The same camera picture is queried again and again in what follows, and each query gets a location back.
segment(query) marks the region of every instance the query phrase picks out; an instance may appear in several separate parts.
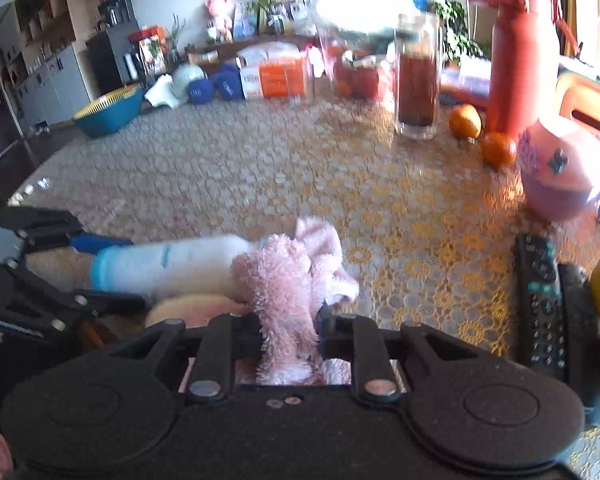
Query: white cabinet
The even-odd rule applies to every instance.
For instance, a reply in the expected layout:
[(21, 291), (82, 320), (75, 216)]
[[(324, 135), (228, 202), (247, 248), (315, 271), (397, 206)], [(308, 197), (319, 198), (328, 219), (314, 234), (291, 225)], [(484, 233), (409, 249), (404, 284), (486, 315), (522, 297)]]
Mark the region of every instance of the white cabinet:
[(70, 121), (74, 114), (89, 104), (72, 46), (37, 69), (16, 89), (27, 127)]
[(78, 110), (90, 102), (73, 47), (60, 52), (53, 67), (54, 88), (60, 100), (58, 121), (70, 121)]

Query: brown tea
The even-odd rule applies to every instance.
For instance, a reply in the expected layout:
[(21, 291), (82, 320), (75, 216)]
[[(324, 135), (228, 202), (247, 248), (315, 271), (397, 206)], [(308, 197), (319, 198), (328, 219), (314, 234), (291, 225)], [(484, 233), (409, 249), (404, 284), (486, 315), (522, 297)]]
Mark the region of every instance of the brown tea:
[(435, 60), (400, 54), (395, 87), (398, 121), (411, 126), (431, 126), (438, 98)]

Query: black remote control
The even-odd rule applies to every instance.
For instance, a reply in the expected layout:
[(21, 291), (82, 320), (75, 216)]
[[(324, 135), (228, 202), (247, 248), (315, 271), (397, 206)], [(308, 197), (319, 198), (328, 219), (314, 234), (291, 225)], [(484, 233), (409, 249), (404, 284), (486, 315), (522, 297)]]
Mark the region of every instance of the black remote control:
[(584, 405), (585, 427), (600, 425), (600, 338), (598, 313), (587, 275), (573, 264), (558, 274), (567, 329), (567, 384)]
[(554, 246), (538, 236), (520, 235), (515, 256), (520, 298), (517, 361), (566, 382), (568, 354)]
[(554, 245), (520, 235), (515, 246), (520, 330), (517, 361), (567, 383), (585, 407), (586, 428), (600, 424), (598, 318), (586, 276), (558, 265)]

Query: orange thermos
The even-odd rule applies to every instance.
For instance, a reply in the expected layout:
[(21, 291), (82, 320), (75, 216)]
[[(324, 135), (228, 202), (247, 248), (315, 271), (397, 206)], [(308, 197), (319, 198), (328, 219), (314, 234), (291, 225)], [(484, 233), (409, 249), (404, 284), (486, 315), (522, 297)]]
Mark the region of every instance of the orange thermos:
[(574, 49), (560, 0), (475, 0), (498, 8), (485, 131), (515, 140), (552, 109), (560, 62), (558, 25)]

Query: blue handle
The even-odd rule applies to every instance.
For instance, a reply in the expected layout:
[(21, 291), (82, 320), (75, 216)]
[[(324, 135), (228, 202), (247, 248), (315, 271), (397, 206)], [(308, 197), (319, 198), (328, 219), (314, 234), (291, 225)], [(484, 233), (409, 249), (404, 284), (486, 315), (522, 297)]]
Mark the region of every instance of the blue handle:
[(110, 238), (92, 234), (81, 234), (71, 240), (71, 247), (79, 253), (97, 254), (107, 247), (125, 247), (134, 243), (128, 238)]

